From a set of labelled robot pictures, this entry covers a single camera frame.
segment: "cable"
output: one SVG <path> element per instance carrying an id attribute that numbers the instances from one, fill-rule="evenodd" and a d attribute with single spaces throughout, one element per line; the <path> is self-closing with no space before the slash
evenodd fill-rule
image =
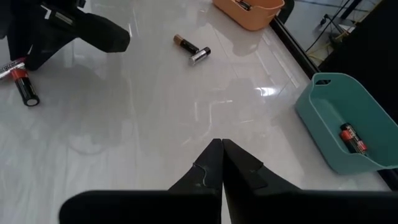
<path id="1" fill-rule="evenodd" d="M 315 39 L 315 41 L 312 43 L 312 45 L 306 50 L 306 52 L 308 52 L 315 44 L 316 42 L 318 42 L 318 40 L 321 38 L 321 36 L 323 35 L 323 33 L 326 31 L 326 29 L 328 28 L 328 26 L 331 24 L 332 21 L 334 21 L 337 17 L 337 15 L 346 7 L 346 5 L 349 3 L 350 0 L 347 0 L 343 7 L 341 7 L 339 10 L 337 10 L 337 12 L 335 13 L 335 15 L 333 16 L 333 18 L 331 18 L 330 22 L 328 23 L 328 25 L 325 26 L 325 28 L 323 28 L 322 32 L 319 34 L 319 36 Z"/>
<path id="2" fill-rule="evenodd" d="M 354 22 L 354 26 L 355 26 L 357 23 L 362 22 L 362 20 L 365 19 L 365 17 L 366 17 L 367 15 L 369 15 L 371 12 L 373 12 L 373 10 L 381 3 L 381 1 L 379 1 L 378 3 L 376 3 L 376 4 L 373 6 L 372 10 L 370 10 L 368 13 L 366 13 L 365 15 L 363 15 L 363 16 L 362 16 L 360 19 L 358 19 L 357 21 L 355 21 L 355 22 Z M 343 32 L 342 34 L 340 34 L 339 36 L 335 37 L 335 40 L 337 40 L 337 39 L 343 37 L 344 35 L 349 35 L 348 32 L 347 32 L 347 30 L 344 30 L 344 32 Z M 307 53 L 307 55 L 308 55 L 309 57 L 312 57 L 312 58 L 321 60 L 320 58 L 318 58 L 318 57 L 316 57 L 316 56 L 314 56 L 314 55 L 312 55 L 312 54 L 314 54 L 315 52 L 317 52 L 317 51 L 319 51 L 319 50 L 321 50 L 321 49 L 328 48 L 330 45 L 331 45 L 331 42 L 329 42 L 329 43 L 323 45 L 322 47 L 317 48 L 316 50 L 314 50 L 314 51 L 312 51 L 312 52 L 310 52 L 310 53 Z"/>

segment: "red battery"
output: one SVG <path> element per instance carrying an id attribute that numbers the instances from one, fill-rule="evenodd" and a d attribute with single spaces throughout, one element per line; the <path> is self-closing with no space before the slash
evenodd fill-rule
<path id="1" fill-rule="evenodd" d="M 357 147 L 362 152 L 365 152 L 368 149 L 368 147 L 366 147 L 365 143 L 363 143 L 362 139 L 360 138 L 360 136 L 358 136 L 357 132 L 355 131 L 355 129 L 352 127 L 352 125 L 350 123 L 345 123 L 345 124 L 341 125 L 340 129 L 342 131 L 349 131 L 349 133 L 353 137 Z"/>
<path id="2" fill-rule="evenodd" d="M 17 85 L 22 100 L 26 106 L 36 106 L 40 103 L 39 97 L 36 95 L 27 71 L 24 67 L 11 70 L 12 79 Z"/>
<path id="3" fill-rule="evenodd" d="M 354 137 L 351 135 L 349 131 L 347 130 L 342 131 L 340 133 L 340 137 L 343 140 L 343 142 L 346 144 L 350 153 L 364 154 L 364 151 L 358 147 L 356 141 L 354 140 Z"/>

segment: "table surface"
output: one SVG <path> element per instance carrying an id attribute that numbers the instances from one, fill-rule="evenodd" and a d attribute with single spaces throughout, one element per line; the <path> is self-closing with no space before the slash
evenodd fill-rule
<path id="1" fill-rule="evenodd" d="M 68 44 L 30 72 L 34 108 L 0 83 L 1 223 L 57 223 L 86 190 L 168 189 L 213 138 L 303 189 L 388 190 L 376 173 L 327 166 L 294 111 L 309 80 L 271 28 L 248 32 L 207 0 L 96 0 L 85 11 L 128 30 L 130 46 Z M 175 34 L 211 55 L 190 67 Z M 0 49 L 6 63 L 6 40 Z"/>

